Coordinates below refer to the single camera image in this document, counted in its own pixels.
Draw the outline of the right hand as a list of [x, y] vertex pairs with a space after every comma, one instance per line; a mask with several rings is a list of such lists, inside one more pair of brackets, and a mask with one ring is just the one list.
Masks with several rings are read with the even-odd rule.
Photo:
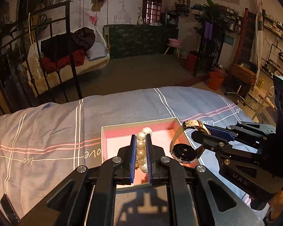
[[279, 191], [268, 204], [269, 210], [265, 215], [264, 224], [276, 225], [279, 223], [283, 225], [283, 191]]

